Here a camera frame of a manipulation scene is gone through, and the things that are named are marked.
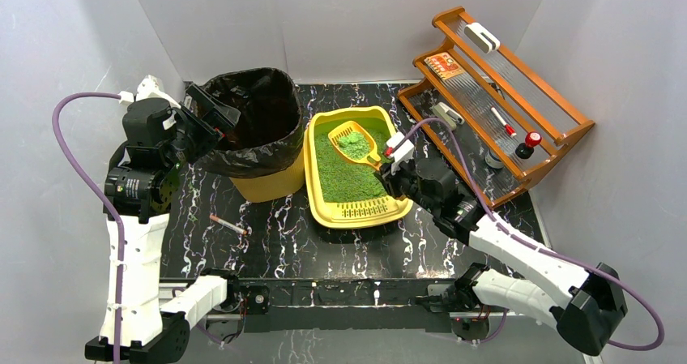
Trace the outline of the orange litter scoop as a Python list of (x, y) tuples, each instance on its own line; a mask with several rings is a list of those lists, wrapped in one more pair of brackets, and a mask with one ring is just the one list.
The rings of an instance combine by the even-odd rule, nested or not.
[(338, 125), (327, 135), (335, 150), (347, 161), (379, 170), (382, 159), (371, 134), (354, 121)]

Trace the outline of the black trash bag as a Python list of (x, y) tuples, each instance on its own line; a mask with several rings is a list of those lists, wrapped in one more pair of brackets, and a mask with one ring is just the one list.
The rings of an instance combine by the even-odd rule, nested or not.
[(219, 107), (241, 112), (232, 132), (198, 161), (201, 168), (230, 178), (259, 178), (295, 162), (303, 146), (304, 107), (286, 72), (272, 67), (234, 71), (200, 88)]

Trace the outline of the yellow litter box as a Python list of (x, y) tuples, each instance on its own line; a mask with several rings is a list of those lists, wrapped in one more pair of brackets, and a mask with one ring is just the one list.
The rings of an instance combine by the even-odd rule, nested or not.
[(390, 135), (396, 132), (388, 112), (378, 105), (316, 113), (311, 118), (304, 134), (303, 161), (309, 207), (314, 219), (330, 229), (361, 229), (384, 225), (405, 217), (413, 207), (413, 202), (409, 199), (397, 200), (383, 196), (341, 203), (324, 200), (315, 155), (315, 132), (329, 132), (346, 121), (358, 122), (364, 128), (378, 124)]

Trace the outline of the green litter clump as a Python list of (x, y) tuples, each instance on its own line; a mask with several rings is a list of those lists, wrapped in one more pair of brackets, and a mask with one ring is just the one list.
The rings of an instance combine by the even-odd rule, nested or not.
[(358, 131), (352, 131), (348, 135), (340, 137), (337, 144), (340, 151), (353, 160), (362, 159), (370, 152), (367, 139)]

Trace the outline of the yellow trash bin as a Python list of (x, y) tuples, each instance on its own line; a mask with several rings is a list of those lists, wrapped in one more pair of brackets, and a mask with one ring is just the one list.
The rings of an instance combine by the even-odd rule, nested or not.
[(257, 178), (230, 180), (241, 196), (251, 203), (263, 203), (291, 195), (305, 184), (304, 150), (282, 171)]

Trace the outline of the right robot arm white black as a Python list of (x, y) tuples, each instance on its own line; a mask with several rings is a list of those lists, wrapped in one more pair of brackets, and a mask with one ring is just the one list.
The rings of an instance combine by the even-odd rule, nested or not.
[(423, 298), (423, 306), (473, 310), (508, 308), (556, 330), (570, 346), (600, 355), (627, 314), (617, 272), (604, 263), (604, 279), (589, 270), (548, 255), (546, 247), (522, 235), (457, 183), (441, 160), (385, 163), (376, 174), (387, 194), (410, 199), (432, 216), (448, 238), (499, 259), (519, 273), (504, 275), (473, 263), (451, 287)]

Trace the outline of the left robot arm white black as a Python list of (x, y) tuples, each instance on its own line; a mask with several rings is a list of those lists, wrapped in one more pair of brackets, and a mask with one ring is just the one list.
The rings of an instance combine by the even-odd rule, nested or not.
[(214, 310), (245, 312), (237, 276), (203, 270), (167, 302), (160, 299), (162, 240), (184, 165), (206, 156), (240, 112), (192, 86), (194, 112), (150, 84), (120, 92), (126, 140), (109, 162), (103, 193), (110, 240), (109, 294), (99, 334), (84, 348), (96, 362), (174, 363), (190, 331)]

